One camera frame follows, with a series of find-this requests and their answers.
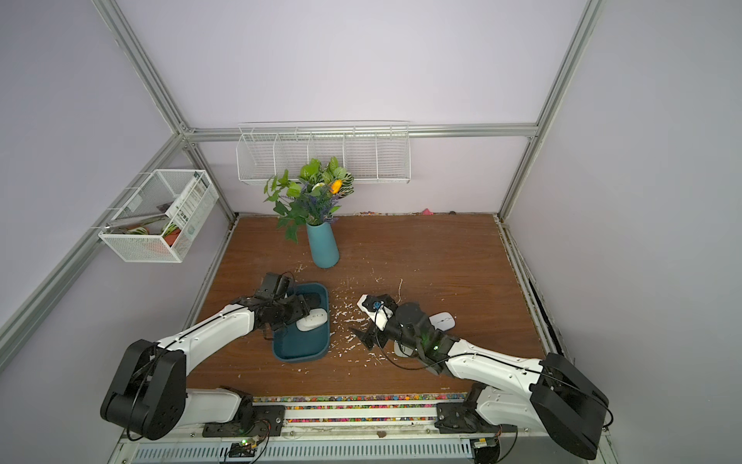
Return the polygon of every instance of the blue vase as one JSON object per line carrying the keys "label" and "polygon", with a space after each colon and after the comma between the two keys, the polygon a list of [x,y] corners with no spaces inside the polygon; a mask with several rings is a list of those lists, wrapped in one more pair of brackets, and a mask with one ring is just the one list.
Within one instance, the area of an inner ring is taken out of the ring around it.
{"label": "blue vase", "polygon": [[312,260],[315,264],[323,269],[335,266],[340,259],[340,252],[330,224],[326,222],[319,226],[307,225],[306,234],[309,236],[309,248],[312,250]]}

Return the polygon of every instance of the orange item in basket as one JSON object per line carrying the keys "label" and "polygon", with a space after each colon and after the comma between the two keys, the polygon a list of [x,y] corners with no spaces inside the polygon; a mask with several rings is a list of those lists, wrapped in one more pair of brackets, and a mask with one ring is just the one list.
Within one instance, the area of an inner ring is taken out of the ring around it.
{"label": "orange item in basket", "polygon": [[175,241],[178,239],[178,235],[180,235],[180,229],[175,229],[172,233],[168,234],[165,237],[165,243],[167,243],[169,246],[173,246]]}

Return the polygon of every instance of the teal tray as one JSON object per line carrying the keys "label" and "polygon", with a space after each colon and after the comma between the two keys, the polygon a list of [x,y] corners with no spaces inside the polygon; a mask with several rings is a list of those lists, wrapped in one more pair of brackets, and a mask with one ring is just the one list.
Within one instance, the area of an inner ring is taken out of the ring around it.
{"label": "teal tray", "polygon": [[315,361],[327,354],[329,349],[329,293],[322,284],[297,285],[297,295],[317,293],[320,307],[327,311],[327,322],[307,332],[296,328],[296,323],[273,334],[273,356],[281,362]]}

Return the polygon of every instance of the white mesh basket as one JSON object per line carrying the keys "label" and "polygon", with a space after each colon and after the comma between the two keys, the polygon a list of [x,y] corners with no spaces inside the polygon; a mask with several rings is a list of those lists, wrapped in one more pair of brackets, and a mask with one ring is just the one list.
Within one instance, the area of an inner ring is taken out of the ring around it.
{"label": "white mesh basket", "polygon": [[[218,198],[205,171],[156,169],[98,236],[127,262],[181,263]],[[142,223],[146,233],[121,233]],[[176,227],[170,246],[166,232]]]}
{"label": "white mesh basket", "polygon": [[357,183],[409,182],[410,134],[407,128],[378,130],[356,127],[346,131],[296,128],[261,131],[241,128],[237,143],[237,171],[248,184],[264,184],[289,170],[296,179],[312,158],[323,163],[337,157]]}

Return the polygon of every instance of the wooden table surface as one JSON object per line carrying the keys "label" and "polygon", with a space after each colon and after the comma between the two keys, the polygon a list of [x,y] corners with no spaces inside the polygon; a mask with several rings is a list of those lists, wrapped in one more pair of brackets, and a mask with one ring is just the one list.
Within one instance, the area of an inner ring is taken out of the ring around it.
{"label": "wooden table surface", "polygon": [[[468,391],[472,382],[407,371],[369,352],[348,327],[370,320],[355,306],[364,293],[417,301],[432,315],[456,318],[449,331],[489,350],[543,357],[543,350],[491,215],[352,216],[332,225],[340,261],[331,269],[312,262],[306,230],[299,244],[283,238],[275,218],[243,218],[198,320],[240,295],[251,295],[266,272],[291,271],[299,284],[329,290],[331,345],[320,360],[287,364],[256,331],[234,340],[188,376],[190,388],[237,388],[255,396],[323,396]],[[416,360],[398,364],[419,367]]]}

